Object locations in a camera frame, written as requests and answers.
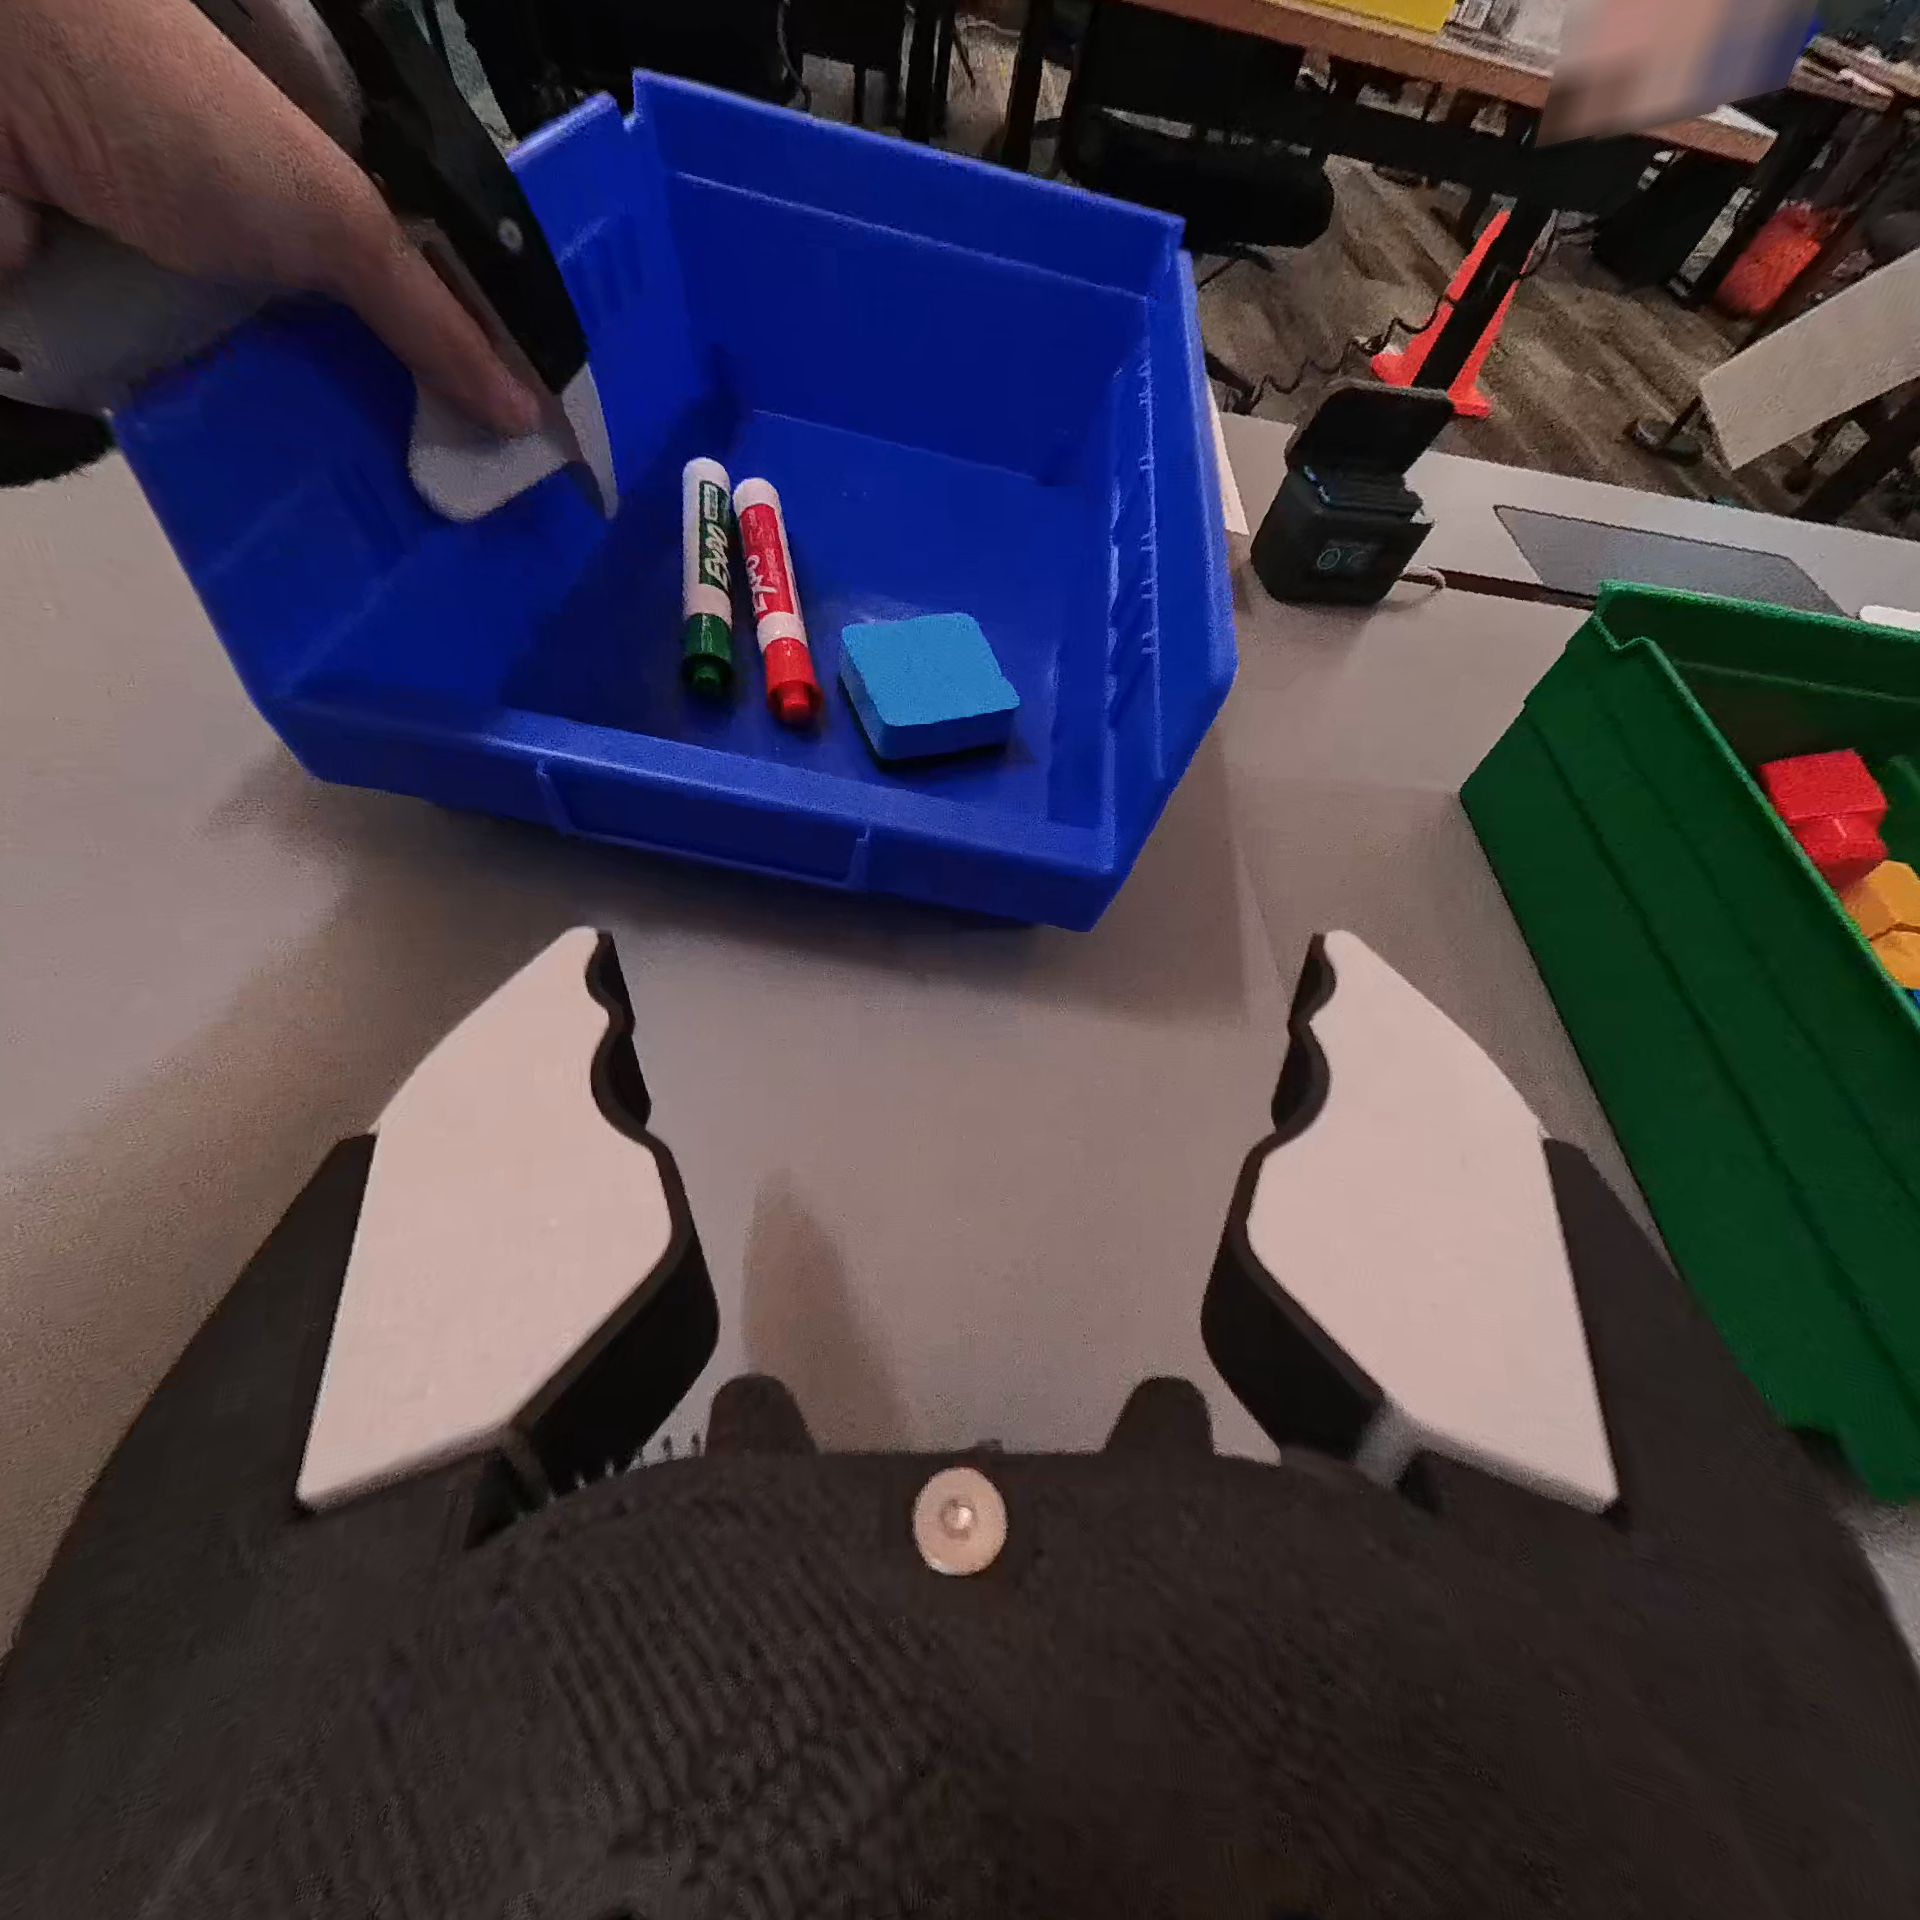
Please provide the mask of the black office chair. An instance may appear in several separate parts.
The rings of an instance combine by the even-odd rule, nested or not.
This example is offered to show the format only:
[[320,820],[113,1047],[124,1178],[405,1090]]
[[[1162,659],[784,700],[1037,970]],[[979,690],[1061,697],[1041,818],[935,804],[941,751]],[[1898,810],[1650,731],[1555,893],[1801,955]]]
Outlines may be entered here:
[[1185,224],[1194,257],[1308,249],[1336,212],[1325,159],[1288,136],[1305,53],[1137,4],[1079,33],[1053,172]]

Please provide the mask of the orange bag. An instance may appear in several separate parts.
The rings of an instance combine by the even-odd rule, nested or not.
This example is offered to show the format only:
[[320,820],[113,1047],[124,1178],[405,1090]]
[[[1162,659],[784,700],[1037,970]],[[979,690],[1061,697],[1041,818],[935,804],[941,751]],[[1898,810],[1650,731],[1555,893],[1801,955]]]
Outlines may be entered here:
[[1778,207],[1722,276],[1712,307],[1732,321],[1763,321],[1817,261],[1839,223],[1835,209]]

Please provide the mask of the green storage bin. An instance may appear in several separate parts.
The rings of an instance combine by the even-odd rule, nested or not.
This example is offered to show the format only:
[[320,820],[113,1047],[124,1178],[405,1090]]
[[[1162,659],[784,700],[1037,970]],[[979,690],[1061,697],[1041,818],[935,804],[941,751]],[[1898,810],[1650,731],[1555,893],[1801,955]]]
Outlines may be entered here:
[[1780,1425],[1917,1489],[1915,1000],[1763,788],[1859,752],[1915,863],[1915,633],[1605,585],[1461,804],[1671,1260]]

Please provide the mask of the person's left hand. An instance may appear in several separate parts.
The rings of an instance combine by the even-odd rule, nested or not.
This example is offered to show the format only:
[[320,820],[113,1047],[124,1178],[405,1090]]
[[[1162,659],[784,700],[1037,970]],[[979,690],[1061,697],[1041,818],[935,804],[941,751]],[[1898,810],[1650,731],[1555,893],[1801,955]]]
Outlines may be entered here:
[[4,273],[60,210],[165,269],[323,296],[472,420],[537,397],[372,178],[192,4],[3,4]]

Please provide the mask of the orange toy block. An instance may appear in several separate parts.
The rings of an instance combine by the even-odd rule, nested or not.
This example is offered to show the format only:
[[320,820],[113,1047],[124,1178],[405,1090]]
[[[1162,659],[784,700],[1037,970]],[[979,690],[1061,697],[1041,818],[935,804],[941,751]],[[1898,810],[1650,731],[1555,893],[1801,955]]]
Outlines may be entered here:
[[1920,991],[1917,967],[1917,872],[1903,859],[1883,859],[1859,883],[1841,892],[1841,907],[1868,941],[1890,980],[1908,995]]

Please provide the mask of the black charging case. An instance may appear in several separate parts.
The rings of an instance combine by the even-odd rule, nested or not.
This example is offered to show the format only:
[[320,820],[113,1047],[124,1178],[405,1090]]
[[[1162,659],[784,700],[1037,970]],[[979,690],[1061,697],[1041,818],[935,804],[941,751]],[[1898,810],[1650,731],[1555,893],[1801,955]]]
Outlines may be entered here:
[[1284,605],[1381,603],[1432,531],[1409,471],[1453,417],[1444,388],[1337,383],[1292,437],[1253,536],[1267,594]]

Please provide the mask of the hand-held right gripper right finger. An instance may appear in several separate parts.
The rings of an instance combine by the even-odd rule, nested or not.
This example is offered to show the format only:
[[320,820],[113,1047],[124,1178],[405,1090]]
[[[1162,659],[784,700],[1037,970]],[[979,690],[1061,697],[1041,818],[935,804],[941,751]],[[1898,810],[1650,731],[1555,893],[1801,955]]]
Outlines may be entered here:
[[1619,1501],[1548,1147],[1403,973],[1348,930],[1309,937],[1204,1292],[1207,1359],[1272,1450]]

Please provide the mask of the green dry-erase marker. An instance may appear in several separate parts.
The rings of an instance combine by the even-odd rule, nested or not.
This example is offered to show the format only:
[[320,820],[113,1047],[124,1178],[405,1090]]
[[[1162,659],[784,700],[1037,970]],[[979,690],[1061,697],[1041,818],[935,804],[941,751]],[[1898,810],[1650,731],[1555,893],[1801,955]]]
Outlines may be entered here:
[[682,611],[687,619],[733,624],[732,588],[733,489],[724,466],[708,457],[682,471]]

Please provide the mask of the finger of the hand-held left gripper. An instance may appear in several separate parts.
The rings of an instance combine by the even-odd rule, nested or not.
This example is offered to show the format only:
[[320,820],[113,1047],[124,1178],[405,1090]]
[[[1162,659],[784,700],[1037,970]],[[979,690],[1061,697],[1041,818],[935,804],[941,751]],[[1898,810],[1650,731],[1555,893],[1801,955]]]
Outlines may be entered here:
[[562,474],[603,520],[619,487],[605,409],[593,372],[579,372],[536,432],[498,440],[424,383],[408,441],[408,474],[426,508],[456,524],[481,521]]

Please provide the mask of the white board panel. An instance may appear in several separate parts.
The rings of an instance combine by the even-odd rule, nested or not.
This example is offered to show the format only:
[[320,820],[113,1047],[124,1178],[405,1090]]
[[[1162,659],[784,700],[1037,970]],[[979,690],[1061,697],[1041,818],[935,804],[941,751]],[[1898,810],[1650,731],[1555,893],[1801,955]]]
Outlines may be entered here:
[[1917,251],[1892,258],[1699,380],[1722,463],[1740,471],[1917,380]]

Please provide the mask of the blue whiteboard eraser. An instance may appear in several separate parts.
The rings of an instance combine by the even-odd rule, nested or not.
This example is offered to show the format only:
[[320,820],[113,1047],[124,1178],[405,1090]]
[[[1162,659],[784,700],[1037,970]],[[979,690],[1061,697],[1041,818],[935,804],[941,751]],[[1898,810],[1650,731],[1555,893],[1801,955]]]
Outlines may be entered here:
[[1004,752],[1021,697],[972,612],[843,627],[836,680],[877,765]]

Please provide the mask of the red toy block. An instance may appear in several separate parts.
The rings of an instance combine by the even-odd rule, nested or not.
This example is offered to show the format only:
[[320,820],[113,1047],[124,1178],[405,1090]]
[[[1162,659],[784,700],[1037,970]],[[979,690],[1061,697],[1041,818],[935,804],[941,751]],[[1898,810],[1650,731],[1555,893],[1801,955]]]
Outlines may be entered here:
[[1888,801],[1856,751],[1763,761],[1761,791],[1819,877],[1845,893],[1888,858]]

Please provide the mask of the red dry-erase marker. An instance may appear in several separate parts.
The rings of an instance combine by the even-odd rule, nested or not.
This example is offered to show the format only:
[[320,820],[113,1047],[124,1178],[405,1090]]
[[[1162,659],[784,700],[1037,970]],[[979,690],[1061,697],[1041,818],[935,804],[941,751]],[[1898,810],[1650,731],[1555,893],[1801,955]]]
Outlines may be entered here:
[[787,641],[809,645],[778,487],[761,476],[743,479],[733,484],[732,504],[761,651]]

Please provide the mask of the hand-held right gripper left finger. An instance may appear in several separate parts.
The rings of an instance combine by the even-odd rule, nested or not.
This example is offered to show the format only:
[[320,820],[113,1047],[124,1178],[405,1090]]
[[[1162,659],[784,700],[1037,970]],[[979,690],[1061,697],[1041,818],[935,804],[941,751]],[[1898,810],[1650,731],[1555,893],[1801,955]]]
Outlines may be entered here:
[[569,929],[375,1121],[296,1498],[340,1509],[474,1460],[562,1496],[641,1463],[716,1347],[615,941]]

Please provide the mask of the blue storage bin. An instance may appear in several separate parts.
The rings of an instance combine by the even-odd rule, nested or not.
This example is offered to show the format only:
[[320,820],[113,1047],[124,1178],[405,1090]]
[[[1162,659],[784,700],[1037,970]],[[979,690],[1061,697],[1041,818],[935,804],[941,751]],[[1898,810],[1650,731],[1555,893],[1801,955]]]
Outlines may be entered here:
[[[509,165],[603,397],[613,520],[556,474],[468,527],[405,471],[409,376],[281,301],[113,432],[255,709],[308,776],[745,873],[1092,929],[1223,706],[1232,584],[1168,216],[641,76]],[[812,729],[682,683],[682,471],[784,504]],[[1004,752],[877,765],[847,624],[972,612]]]

